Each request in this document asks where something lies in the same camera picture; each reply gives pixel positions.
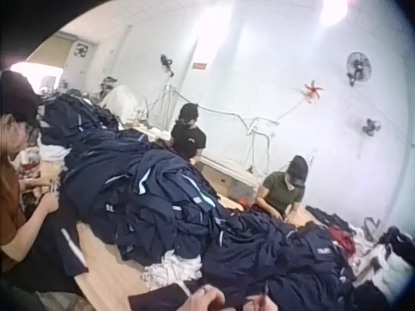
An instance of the baseball cap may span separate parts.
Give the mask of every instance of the baseball cap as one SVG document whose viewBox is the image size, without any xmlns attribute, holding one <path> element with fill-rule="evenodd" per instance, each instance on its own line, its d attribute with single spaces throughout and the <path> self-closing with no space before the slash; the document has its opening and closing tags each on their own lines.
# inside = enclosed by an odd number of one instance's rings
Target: baseball cap
<svg viewBox="0 0 415 311">
<path fill-rule="evenodd" d="M 300 155 L 293 157 L 287 169 L 291 185 L 297 188 L 305 188 L 305 180 L 308 173 L 309 165 L 306 160 Z"/>
<path fill-rule="evenodd" d="M 199 116 L 198 104 L 188 102 L 180 109 L 179 120 L 188 123 L 190 120 L 196 120 Z"/>
<path fill-rule="evenodd" d="M 17 122 L 26 122 L 34 128 L 40 127 L 36 116 L 42 100 L 21 73 L 10 70 L 1 72 L 0 99 L 1 115 L 11 114 Z"/>
</svg>

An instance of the sleeve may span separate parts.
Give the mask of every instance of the sleeve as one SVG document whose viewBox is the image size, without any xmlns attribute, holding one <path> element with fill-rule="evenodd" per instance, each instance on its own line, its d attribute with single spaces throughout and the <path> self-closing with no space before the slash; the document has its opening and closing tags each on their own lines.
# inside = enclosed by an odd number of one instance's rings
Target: sleeve
<svg viewBox="0 0 415 311">
<path fill-rule="evenodd" d="M 304 198 L 304 192 L 305 192 L 304 189 L 300 189 L 300 191 L 299 191 L 297 197 L 295 198 L 294 202 L 301 203 L 303 201 L 303 198 Z"/>
<path fill-rule="evenodd" d="M 202 133 L 202 135 L 200 136 L 199 142 L 197 144 L 197 148 L 198 149 L 206 148 L 206 135 L 204 133 Z"/>
<path fill-rule="evenodd" d="M 275 172 L 271 173 L 264 179 L 264 182 L 262 183 L 262 186 L 264 188 L 267 188 L 267 189 L 272 188 L 272 186 L 274 184 L 275 174 L 276 174 Z"/>
<path fill-rule="evenodd" d="M 173 126 L 172 130 L 171 130 L 171 137 L 172 138 L 177 138 L 177 136 L 178 136 L 178 130 L 179 130 L 179 127 L 178 127 L 177 124 L 175 124 Z"/>
<path fill-rule="evenodd" d="M 10 243 L 18 230 L 16 229 L 13 221 L 10 217 L 10 214 L 7 211 L 7 201 L 4 198 L 1 198 L 1 206 L 0 206 L 0 218 L 1 218 L 1 237 L 0 243 L 1 245 L 6 245 Z"/>
</svg>

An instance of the ceiling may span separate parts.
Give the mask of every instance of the ceiling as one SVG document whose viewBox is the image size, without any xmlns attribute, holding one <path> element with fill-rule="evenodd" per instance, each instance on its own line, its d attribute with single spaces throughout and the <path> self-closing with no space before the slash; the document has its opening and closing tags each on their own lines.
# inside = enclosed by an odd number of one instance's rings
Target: ceiling
<svg viewBox="0 0 415 311">
<path fill-rule="evenodd" d="M 216 0 L 113 0 L 74 19 L 61 31 L 90 43 L 100 43 L 142 19 Z"/>
</svg>

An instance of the wooden table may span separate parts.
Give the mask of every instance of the wooden table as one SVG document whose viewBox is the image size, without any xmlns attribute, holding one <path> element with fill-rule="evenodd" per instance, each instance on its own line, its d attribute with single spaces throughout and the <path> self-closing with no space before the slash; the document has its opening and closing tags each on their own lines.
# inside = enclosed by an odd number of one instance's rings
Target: wooden table
<svg viewBox="0 0 415 311">
<path fill-rule="evenodd" d="M 54 163 L 41 165 L 44 176 L 57 176 L 59 171 L 59 166 Z M 223 206 L 243 210 L 238 203 L 219 196 Z M 305 212 L 305 209 L 300 209 L 296 215 L 297 225 L 312 220 L 310 214 Z M 141 280 L 143 267 L 133 261 L 123 261 L 117 247 L 104 244 L 87 225 L 78 224 L 77 229 L 80 248 L 89 269 L 88 273 L 75 277 L 80 289 L 97 311 L 129 311 L 127 297 L 148 291 Z"/>
</svg>

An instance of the white wall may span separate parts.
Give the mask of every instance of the white wall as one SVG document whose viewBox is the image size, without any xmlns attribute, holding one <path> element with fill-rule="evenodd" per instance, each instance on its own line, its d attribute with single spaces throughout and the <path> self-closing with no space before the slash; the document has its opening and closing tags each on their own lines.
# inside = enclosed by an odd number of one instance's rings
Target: white wall
<svg viewBox="0 0 415 311">
<path fill-rule="evenodd" d="M 391 1 L 356 0 L 344 21 L 326 29 L 319 24 L 321 3 L 236 1 L 226 41 L 202 72 L 189 69 L 202 9 L 152 17 L 132 27 L 111 75 L 152 102 L 165 80 L 159 63 L 165 53 L 174 60 L 172 84 L 192 101 L 274 120 L 299 103 L 304 83 L 315 79 L 324 88 L 317 105 L 302 104 L 277 128 L 259 124 L 275 135 L 270 167 L 277 170 L 295 154 L 316 151 L 305 202 L 360 225 L 365 216 L 387 217 L 398 198 L 410 201 L 411 192 L 394 195 L 398 181 L 406 189 L 411 185 L 411 177 L 401 175 L 410 164 L 404 160 L 413 126 L 403 55 L 415 57 L 415 44 Z M 369 56 L 373 75 L 351 88 L 346 58 L 354 51 Z M 361 134 L 367 118 L 383 125 L 373 138 Z M 200 127 L 211 153 L 244 162 L 250 138 L 235 118 L 203 111 Z M 266 152 L 265 140 L 258 139 L 259 170 L 265 169 Z"/>
<path fill-rule="evenodd" d="M 409 128 L 412 139 L 408 141 L 408 155 L 401 181 L 401 187 L 396 194 L 396 203 L 386 225 L 396 225 L 402 230 L 415 236 L 415 58 L 407 58 L 410 111 L 409 118 L 412 128 Z"/>
<path fill-rule="evenodd" d="M 111 76 L 119 51 L 130 32 L 131 26 L 97 45 L 95 54 L 86 72 L 85 91 L 97 92 L 102 79 Z"/>
<path fill-rule="evenodd" d="M 89 47 L 85 57 L 76 56 L 75 50 L 78 43 L 82 43 Z M 95 53 L 95 45 L 85 41 L 75 41 L 72 44 L 71 50 L 65 62 L 64 72 L 61 76 L 61 81 L 65 80 L 68 83 L 69 89 L 79 89 L 84 91 L 86 72 L 89 67 L 89 63 L 93 59 Z"/>
</svg>

